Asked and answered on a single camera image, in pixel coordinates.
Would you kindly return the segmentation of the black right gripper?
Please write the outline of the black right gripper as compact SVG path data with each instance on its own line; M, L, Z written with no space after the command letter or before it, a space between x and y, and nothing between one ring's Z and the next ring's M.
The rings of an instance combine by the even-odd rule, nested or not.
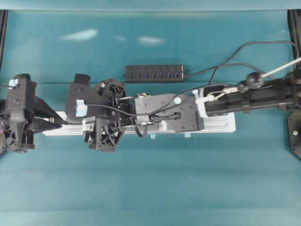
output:
M95 117L95 121L88 138L90 149L108 153L116 150L125 126L133 119L126 97L125 83L113 79L103 80L92 89L88 115Z

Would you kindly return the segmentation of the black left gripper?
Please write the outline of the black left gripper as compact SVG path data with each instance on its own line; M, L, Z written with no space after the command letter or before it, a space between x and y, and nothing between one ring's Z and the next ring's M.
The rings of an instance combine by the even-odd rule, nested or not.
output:
M35 95L7 96L0 101L0 149L26 153L35 148L34 134L55 130L65 122L43 99Z

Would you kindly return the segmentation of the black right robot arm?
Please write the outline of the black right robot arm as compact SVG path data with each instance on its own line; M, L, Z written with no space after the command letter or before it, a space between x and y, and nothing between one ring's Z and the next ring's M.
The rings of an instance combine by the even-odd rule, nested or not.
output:
M175 132L198 131L205 118L262 108L301 109L301 72L266 81L251 73L236 85L209 84L179 94L126 95L125 85L107 80L85 100L91 121L85 121L84 140L91 149L113 152L122 135L133 128L145 137L152 126L166 123Z

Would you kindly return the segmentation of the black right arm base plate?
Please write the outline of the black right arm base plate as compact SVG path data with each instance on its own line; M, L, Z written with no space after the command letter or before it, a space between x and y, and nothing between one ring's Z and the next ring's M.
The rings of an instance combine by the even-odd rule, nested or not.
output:
M301 113L292 112L287 118L289 146L291 152L301 159Z

